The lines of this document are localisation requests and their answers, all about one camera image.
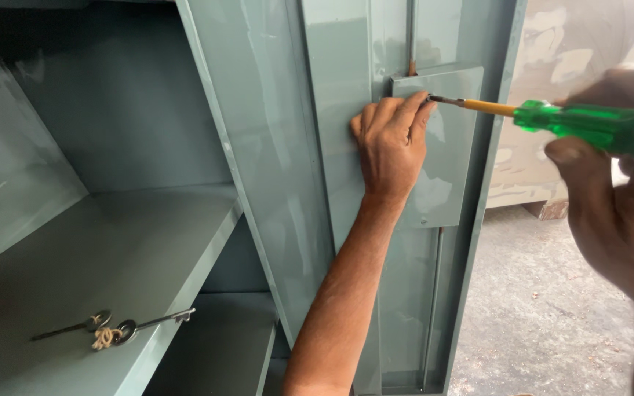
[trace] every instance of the cabinet door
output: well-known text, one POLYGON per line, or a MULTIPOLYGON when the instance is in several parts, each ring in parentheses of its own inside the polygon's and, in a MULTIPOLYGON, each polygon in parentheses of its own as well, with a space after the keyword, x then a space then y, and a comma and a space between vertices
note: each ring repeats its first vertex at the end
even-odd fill
MULTIPOLYGON (((525 1, 411 3, 177 0, 291 344, 364 193, 349 119, 417 87, 506 101, 525 1), (402 78, 411 26, 417 70, 432 81, 402 78)), ((436 117, 426 177, 391 240, 357 395, 448 386, 502 120, 436 117)))
POLYGON ((290 345, 334 257, 297 0, 177 0, 290 345))
MULTIPOLYGON (((347 121, 366 103, 419 89, 505 103, 525 5, 303 1, 337 250, 364 193, 347 121), (411 26, 419 76, 404 77, 411 26)), ((428 123, 425 164, 390 241, 357 395, 447 391, 502 120, 445 106, 428 123)))

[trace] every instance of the string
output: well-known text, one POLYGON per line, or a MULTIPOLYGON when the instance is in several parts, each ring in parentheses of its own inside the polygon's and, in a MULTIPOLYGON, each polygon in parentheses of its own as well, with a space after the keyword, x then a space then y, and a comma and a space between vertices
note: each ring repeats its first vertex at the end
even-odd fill
POLYGON ((114 341, 114 336, 121 337, 121 334, 121 330, 119 329, 101 327, 94 332, 94 336, 97 337, 97 339, 94 344, 92 344, 92 348, 98 351, 101 351, 104 348, 109 348, 112 341, 114 341))

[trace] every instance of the hand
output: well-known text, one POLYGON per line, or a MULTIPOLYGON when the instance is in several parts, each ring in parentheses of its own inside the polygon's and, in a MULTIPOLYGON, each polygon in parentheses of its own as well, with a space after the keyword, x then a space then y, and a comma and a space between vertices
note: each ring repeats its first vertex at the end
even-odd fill
MULTIPOLYGON (((609 70, 567 103, 634 108, 634 66, 609 70)), ((569 226, 589 264, 634 300, 634 160, 621 158, 630 176, 613 188, 610 156, 582 139, 554 140, 545 149, 569 190, 569 226)))
POLYGON ((364 173, 364 198, 404 205, 425 160, 425 128, 435 102, 427 92, 383 98, 351 119, 364 173))

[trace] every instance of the wooden block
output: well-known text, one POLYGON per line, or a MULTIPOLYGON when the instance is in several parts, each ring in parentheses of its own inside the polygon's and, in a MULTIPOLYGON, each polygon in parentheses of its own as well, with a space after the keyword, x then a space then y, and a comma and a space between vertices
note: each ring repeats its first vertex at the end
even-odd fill
POLYGON ((564 219, 569 210, 568 199, 523 203, 523 207, 539 220, 564 219))

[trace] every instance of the concrete floor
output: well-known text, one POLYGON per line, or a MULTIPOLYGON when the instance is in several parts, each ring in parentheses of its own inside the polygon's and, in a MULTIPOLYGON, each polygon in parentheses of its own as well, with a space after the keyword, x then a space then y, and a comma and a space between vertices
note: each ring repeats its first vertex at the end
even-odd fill
POLYGON ((629 395, 634 306, 577 250, 566 220, 489 209, 449 396, 629 395))

